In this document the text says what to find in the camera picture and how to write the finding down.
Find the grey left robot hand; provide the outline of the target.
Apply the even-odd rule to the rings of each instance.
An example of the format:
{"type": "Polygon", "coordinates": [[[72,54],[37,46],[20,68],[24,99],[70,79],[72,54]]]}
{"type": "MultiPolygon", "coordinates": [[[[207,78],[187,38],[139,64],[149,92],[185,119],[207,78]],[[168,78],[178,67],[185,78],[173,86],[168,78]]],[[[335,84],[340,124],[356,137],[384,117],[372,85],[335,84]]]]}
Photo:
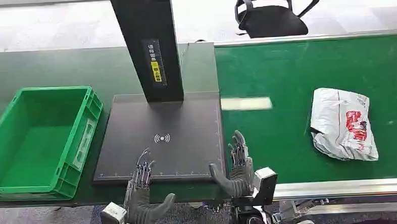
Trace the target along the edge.
{"type": "Polygon", "coordinates": [[[132,179],[128,181],[124,207],[128,224],[155,224],[175,204],[175,193],[168,194],[156,206],[150,204],[150,183],[154,160],[149,160],[151,151],[147,147],[136,162],[132,179]]]}

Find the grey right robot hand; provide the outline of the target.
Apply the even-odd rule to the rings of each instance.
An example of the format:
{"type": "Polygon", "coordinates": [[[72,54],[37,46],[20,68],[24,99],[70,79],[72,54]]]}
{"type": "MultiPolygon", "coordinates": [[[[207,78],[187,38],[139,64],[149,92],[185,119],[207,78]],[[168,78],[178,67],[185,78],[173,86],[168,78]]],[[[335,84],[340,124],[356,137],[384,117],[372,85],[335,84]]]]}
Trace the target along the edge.
{"type": "Polygon", "coordinates": [[[244,135],[239,130],[234,131],[229,147],[232,160],[230,177],[225,177],[213,163],[209,164],[210,176],[232,198],[248,196],[252,192],[253,163],[244,135]]]}

